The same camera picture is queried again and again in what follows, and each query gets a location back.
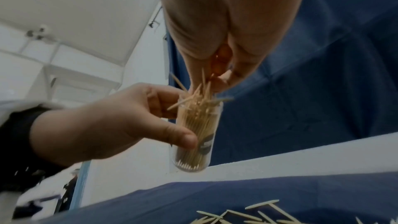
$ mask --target black sleeve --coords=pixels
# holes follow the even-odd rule
[[[30,128],[48,110],[39,106],[14,112],[0,127],[0,192],[24,192],[65,169],[40,159],[30,146]]]

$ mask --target person's right hand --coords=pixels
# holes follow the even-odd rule
[[[301,0],[162,0],[167,27],[191,88],[202,68],[214,92],[253,73],[290,27]]]

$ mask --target fingernail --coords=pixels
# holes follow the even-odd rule
[[[193,149],[196,147],[197,144],[197,137],[193,135],[184,135],[182,137],[182,144],[185,148]]]

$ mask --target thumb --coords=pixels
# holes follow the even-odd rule
[[[182,148],[193,149],[198,138],[189,129],[167,122],[150,113],[143,117],[142,136]]]

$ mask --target black label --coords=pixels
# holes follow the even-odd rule
[[[214,134],[210,134],[207,137],[203,139],[203,141],[199,145],[199,150],[198,152],[202,155],[207,155],[209,154],[212,146],[212,141],[214,139]]]

